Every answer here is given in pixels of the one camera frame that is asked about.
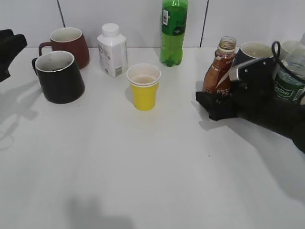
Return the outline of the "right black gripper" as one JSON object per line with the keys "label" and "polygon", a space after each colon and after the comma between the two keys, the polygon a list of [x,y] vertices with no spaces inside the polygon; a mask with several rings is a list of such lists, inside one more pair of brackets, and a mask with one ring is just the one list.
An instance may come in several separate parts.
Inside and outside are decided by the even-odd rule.
{"label": "right black gripper", "polygon": [[273,68],[270,72],[255,75],[249,82],[233,82],[230,96],[196,92],[196,100],[214,121],[236,118],[239,115],[291,139],[300,151],[304,151],[305,108],[275,96]]}

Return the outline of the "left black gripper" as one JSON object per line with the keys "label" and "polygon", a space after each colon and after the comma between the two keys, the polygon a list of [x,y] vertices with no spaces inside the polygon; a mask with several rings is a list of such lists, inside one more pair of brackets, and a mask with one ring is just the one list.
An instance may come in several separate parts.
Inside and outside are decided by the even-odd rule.
{"label": "left black gripper", "polygon": [[0,31],[0,81],[10,77],[9,66],[15,57],[27,46],[23,34],[15,34],[11,29]]}

